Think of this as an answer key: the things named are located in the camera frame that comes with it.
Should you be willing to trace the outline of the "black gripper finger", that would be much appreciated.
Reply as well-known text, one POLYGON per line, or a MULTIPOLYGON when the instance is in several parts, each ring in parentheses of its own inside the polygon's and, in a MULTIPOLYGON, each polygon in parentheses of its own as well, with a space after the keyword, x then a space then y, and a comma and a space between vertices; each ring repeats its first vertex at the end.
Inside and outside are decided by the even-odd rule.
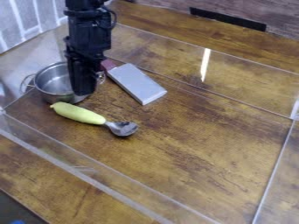
POLYGON ((102 85, 106 82, 106 72, 102 67, 102 61, 98 60, 92 66, 92 77, 94 77, 94 90, 98 90, 99 85, 102 85))
POLYGON ((79 96, 91 95, 98 86, 94 61, 75 52, 66 52, 66 58, 70 71, 70 83, 74 93, 79 96))

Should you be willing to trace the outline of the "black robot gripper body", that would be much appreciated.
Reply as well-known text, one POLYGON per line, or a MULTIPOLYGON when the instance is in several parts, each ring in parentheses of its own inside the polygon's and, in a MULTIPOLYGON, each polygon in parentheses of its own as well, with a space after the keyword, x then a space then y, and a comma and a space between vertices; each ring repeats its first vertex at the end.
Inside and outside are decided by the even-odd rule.
POLYGON ((106 6, 108 0, 66 0, 70 34, 64 38, 66 58, 102 60, 111 49, 111 32, 118 15, 106 6))

